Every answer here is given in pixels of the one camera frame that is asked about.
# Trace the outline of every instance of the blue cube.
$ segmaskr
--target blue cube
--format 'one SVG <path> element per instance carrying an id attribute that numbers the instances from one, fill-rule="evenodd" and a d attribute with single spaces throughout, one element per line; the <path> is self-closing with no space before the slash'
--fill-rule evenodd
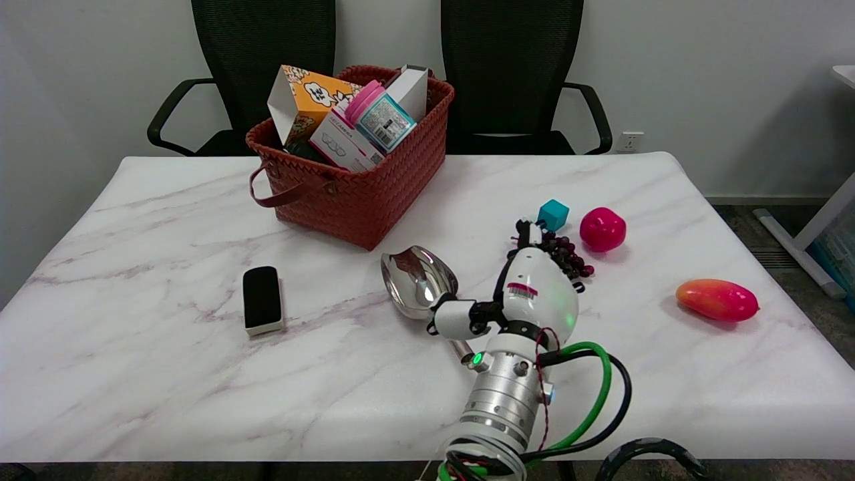
<path id="1" fill-rule="evenodd" d="M 540 207 L 537 222 L 540 223 L 542 221 L 545 223 L 546 230 L 557 232 L 567 223 L 567 215 L 569 213 L 570 209 L 566 205 L 552 199 Z"/>

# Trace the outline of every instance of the stainless steel scoop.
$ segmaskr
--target stainless steel scoop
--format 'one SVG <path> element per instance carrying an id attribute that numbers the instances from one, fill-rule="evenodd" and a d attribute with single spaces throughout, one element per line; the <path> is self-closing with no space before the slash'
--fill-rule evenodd
<path id="1" fill-rule="evenodd" d="M 444 293 L 457 294 L 457 277 L 428 249 L 413 246 L 398 254 L 381 254 L 380 271 L 395 306 L 410 319 L 429 322 L 431 304 Z M 449 340 L 461 362 L 472 349 L 464 341 Z"/>

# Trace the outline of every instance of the pink fruit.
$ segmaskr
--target pink fruit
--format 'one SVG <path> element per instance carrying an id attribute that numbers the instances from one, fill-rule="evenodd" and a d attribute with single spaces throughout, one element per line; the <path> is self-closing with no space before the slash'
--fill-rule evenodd
<path id="1" fill-rule="evenodd" d="M 579 236 L 594 252 L 607 252 L 627 238 L 627 223 L 611 209 L 597 207 L 582 218 Z"/>
<path id="2" fill-rule="evenodd" d="M 695 279 L 677 288 L 680 304 L 710 319 L 744 321 L 760 309 L 757 297 L 739 284 L 718 279 Z"/>

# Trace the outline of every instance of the baseboard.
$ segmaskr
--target baseboard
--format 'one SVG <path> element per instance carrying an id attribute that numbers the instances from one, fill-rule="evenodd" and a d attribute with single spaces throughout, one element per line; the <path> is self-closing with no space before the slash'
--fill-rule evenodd
<path id="1" fill-rule="evenodd" d="M 707 195 L 705 197 L 713 205 L 823 205 L 828 201 L 828 197 L 800 197 L 793 195 L 766 197 Z"/>

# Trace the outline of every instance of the white box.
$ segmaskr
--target white box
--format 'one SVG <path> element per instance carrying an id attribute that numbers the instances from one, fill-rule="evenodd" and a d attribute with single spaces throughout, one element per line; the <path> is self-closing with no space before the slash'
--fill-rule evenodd
<path id="1" fill-rule="evenodd" d="M 336 105 L 324 117 L 309 142 L 330 163 L 351 172 L 373 169 L 383 160 L 383 153 L 345 120 L 346 103 Z"/>
<path id="2" fill-rule="evenodd" d="M 386 87 L 386 93 L 411 119 L 421 122 L 428 108 L 428 69 L 404 65 L 398 78 Z"/>

